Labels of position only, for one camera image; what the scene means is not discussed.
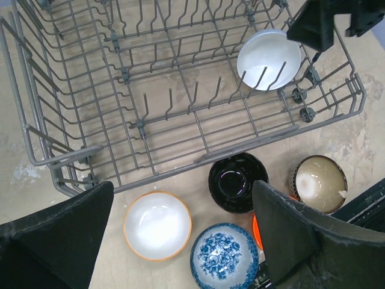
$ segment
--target black bowl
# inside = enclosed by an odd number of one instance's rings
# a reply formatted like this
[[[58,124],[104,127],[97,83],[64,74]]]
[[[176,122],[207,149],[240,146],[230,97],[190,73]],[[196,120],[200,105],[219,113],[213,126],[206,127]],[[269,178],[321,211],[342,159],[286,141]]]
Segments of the black bowl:
[[[227,212],[245,214],[253,210],[253,183],[269,183],[263,164],[254,156],[241,153],[215,162],[209,174],[209,189],[215,203]]]

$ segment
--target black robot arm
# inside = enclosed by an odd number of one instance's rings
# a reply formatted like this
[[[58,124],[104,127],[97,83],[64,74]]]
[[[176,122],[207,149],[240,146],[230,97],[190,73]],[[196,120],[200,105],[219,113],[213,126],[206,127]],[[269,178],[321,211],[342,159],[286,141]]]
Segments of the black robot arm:
[[[336,14],[350,14],[346,36],[360,37],[383,20],[385,0],[307,0],[291,23],[288,39],[326,51],[334,44]]]

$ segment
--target orange bowl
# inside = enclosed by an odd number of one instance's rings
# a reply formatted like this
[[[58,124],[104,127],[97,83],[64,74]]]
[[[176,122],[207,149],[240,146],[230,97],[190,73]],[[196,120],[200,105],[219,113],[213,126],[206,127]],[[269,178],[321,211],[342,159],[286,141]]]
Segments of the orange bowl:
[[[289,196],[291,199],[293,200],[297,200],[296,198],[292,197],[292,196]],[[263,247],[262,247],[262,240],[260,239],[260,233],[259,233],[259,228],[258,228],[258,223],[257,223],[257,218],[255,218],[255,215],[253,217],[253,235],[254,235],[254,239],[256,240],[257,242],[257,245],[261,248],[261,250],[263,250]]]

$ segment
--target wire rack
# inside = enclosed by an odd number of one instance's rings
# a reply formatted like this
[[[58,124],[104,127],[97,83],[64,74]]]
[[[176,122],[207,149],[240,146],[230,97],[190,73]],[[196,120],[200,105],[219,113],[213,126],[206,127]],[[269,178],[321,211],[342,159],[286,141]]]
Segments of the wire rack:
[[[286,0],[12,4],[0,41],[26,150],[68,196],[168,178],[353,116],[366,99],[337,29],[322,55],[300,45],[286,86],[242,83],[239,50],[256,31],[288,29]]]

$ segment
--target beige bowl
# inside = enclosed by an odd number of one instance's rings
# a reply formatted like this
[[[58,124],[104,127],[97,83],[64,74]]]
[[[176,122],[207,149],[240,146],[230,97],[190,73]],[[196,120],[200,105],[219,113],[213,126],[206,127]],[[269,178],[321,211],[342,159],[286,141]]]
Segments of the beige bowl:
[[[323,155],[312,155],[295,167],[290,189],[304,204],[330,214],[345,202],[348,183],[335,161]]]

